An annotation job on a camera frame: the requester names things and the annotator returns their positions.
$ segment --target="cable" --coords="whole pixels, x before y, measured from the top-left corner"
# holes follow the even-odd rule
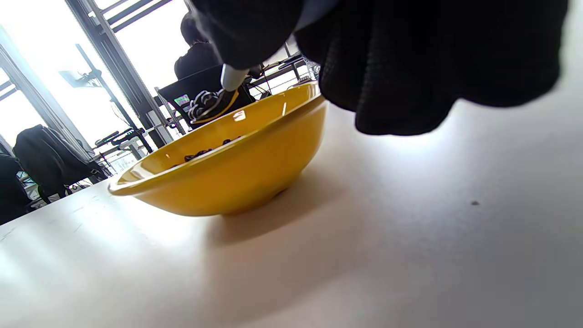
[[[97,81],[96,81],[96,84],[97,84],[99,87],[103,88],[103,85],[101,84],[101,82],[100,82],[99,80],[97,80]],[[117,114],[117,111],[119,111],[119,109],[117,109],[117,108],[116,108],[116,106],[114,105],[114,103],[113,103],[111,100],[109,101],[109,104],[110,104],[110,106],[111,106],[111,111],[113,111],[113,114],[114,114],[114,115],[115,115],[115,116],[116,116],[118,119],[120,119],[122,122],[124,122],[124,123],[125,123],[125,125],[127,125],[127,126],[129,126],[129,127],[132,127],[131,125],[129,125],[129,123],[128,123],[128,122],[127,122],[125,119],[123,119],[122,117],[120,117],[120,116]]]
[[[258,86],[258,85],[256,85],[256,84],[253,84],[253,83],[251,83],[251,82],[249,82],[249,83],[247,83],[247,84],[249,84],[250,86],[252,86],[252,87],[254,87],[255,89],[259,90],[259,92],[261,92],[261,90],[263,90],[263,92],[267,92],[267,90],[265,90],[264,88],[262,88],[262,87],[260,87],[260,86]]]
[[[111,106],[111,111],[113,111],[113,114],[114,114],[114,115],[115,115],[115,116],[116,116],[118,119],[120,119],[122,122],[124,122],[124,123],[125,123],[127,126],[129,126],[129,127],[132,127],[131,125],[129,125],[129,123],[128,123],[126,120],[124,120],[122,117],[120,117],[120,116],[117,114],[117,112],[115,111],[115,105],[114,105],[114,103],[110,102],[110,106]]]
[[[269,86],[269,81],[267,81],[267,74],[265,73],[265,70],[263,69],[263,67],[261,68],[261,71],[263,71],[263,76],[265,77],[265,83],[267,83],[267,88],[269,89],[269,93],[273,94],[273,91],[271,91],[271,87]]]

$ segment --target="table surface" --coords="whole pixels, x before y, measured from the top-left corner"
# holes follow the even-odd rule
[[[581,5],[551,95],[458,102],[412,138],[331,108],[255,211],[179,217],[101,183],[0,226],[1,326],[581,327]]]

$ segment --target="yellow bowl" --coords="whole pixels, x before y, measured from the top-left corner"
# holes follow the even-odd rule
[[[287,189],[314,157],[327,108],[315,83],[271,96],[148,155],[113,178],[109,191],[180,215],[252,209]],[[225,139],[233,141],[221,146]]]

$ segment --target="chair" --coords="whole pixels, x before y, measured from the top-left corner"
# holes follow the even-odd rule
[[[192,74],[177,82],[172,83],[162,89],[158,90],[158,93],[162,95],[171,105],[176,109],[182,117],[187,122],[188,126],[193,130],[199,128],[200,126],[206,124],[204,123],[191,123],[188,118],[187,108],[189,106],[190,100],[194,100],[199,92],[203,90],[216,92],[221,90],[223,87],[220,83],[220,76],[223,67],[221,65],[208,68],[204,71]],[[255,101],[253,97],[249,94],[249,91],[240,86],[239,97],[235,100],[234,104],[226,111],[223,115],[231,113],[239,108],[247,106]]]

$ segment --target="black jacket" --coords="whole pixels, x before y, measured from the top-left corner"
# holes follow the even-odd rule
[[[186,55],[176,61],[174,73],[180,80],[220,64],[221,62],[215,54],[215,49],[210,43],[196,43],[188,49]]]
[[[91,175],[89,160],[58,132],[42,125],[19,133],[13,150],[24,171],[50,194]]]

